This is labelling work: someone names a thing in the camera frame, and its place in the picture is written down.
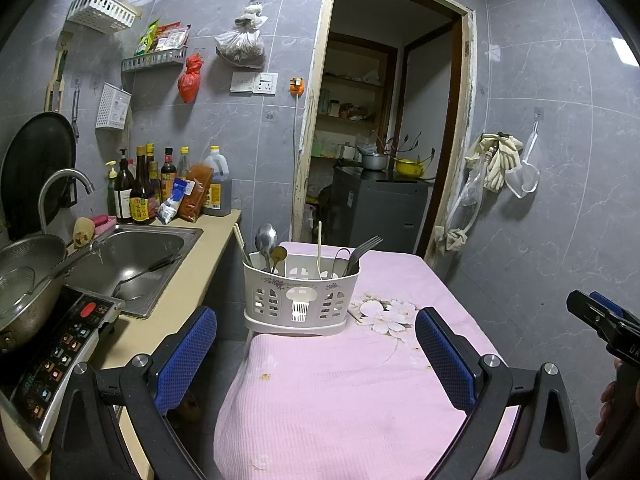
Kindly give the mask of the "person's right hand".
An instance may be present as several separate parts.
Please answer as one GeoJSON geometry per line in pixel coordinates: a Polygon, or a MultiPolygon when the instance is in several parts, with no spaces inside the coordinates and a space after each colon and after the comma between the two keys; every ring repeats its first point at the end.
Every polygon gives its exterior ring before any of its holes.
{"type": "Polygon", "coordinates": [[[615,396],[615,388],[616,388],[616,380],[610,382],[603,390],[600,396],[600,418],[597,423],[597,426],[594,427],[594,434],[598,437],[602,434],[606,422],[610,417],[612,411],[612,403],[615,396]]]}

